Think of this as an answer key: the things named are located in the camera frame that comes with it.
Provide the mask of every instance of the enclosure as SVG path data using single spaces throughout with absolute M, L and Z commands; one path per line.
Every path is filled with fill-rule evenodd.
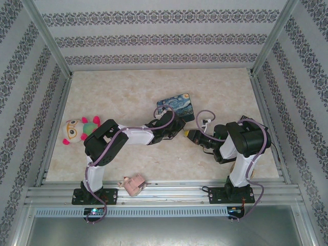
M 0 245 L 328 244 L 326 0 L 0 5 Z M 104 174 L 116 205 L 102 226 L 86 224 L 92 206 L 72 205 L 85 146 L 63 144 L 67 121 L 142 126 L 158 101 L 181 94 L 195 115 L 216 114 L 209 134 L 243 115 L 269 128 L 276 148 L 254 168 L 264 195 L 252 214 L 230 223 L 230 206 L 210 203 L 201 188 L 223 187 L 233 162 L 219 164 L 181 131 L 124 146 Z M 136 173 L 148 186 L 131 197 L 117 183 Z

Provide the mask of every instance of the stuffed toy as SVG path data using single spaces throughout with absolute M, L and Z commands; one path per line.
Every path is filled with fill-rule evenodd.
M 98 116 L 94 116 L 92 122 L 88 122 L 85 117 L 68 120 L 63 127 L 65 136 L 63 144 L 69 145 L 71 142 L 84 141 L 98 127 L 100 127 L 100 118 Z

